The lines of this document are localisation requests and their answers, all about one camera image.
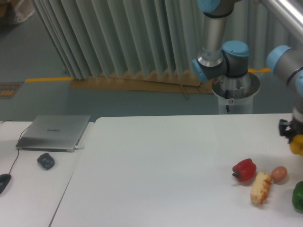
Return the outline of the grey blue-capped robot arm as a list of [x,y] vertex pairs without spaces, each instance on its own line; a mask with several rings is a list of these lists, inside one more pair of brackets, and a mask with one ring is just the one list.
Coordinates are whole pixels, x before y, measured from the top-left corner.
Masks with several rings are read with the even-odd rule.
[[[193,59],[197,77],[211,80],[212,90],[219,99],[222,114],[251,113],[248,105],[259,91],[259,79],[248,71],[249,48],[242,41],[223,42],[227,17],[233,12],[233,0],[199,0],[199,9],[205,15],[202,50]],[[287,45],[274,48],[266,58],[266,66],[295,96],[290,121],[280,120],[279,133],[289,144],[303,140],[303,52]]]

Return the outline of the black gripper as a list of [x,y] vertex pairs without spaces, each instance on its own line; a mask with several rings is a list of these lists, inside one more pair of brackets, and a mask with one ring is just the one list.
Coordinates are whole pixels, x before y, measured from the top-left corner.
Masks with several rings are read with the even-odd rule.
[[280,119],[278,130],[280,136],[287,138],[290,144],[296,135],[303,134],[303,114],[293,113],[291,121]]

